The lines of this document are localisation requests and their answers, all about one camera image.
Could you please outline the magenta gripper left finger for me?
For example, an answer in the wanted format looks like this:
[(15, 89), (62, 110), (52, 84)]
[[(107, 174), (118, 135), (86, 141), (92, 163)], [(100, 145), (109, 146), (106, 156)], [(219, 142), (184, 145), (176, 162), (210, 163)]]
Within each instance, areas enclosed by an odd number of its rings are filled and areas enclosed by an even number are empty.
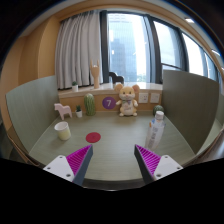
[(92, 156), (93, 146), (88, 145), (68, 156), (57, 156), (44, 170), (81, 186)]

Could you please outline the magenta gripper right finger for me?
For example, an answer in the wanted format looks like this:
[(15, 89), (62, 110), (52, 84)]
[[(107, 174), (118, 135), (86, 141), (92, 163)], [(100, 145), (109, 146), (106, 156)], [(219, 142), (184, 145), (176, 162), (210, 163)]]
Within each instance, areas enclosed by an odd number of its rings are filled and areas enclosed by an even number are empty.
[(135, 145), (134, 155), (145, 184), (152, 183), (182, 169), (182, 166), (169, 155), (159, 156), (139, 145)]

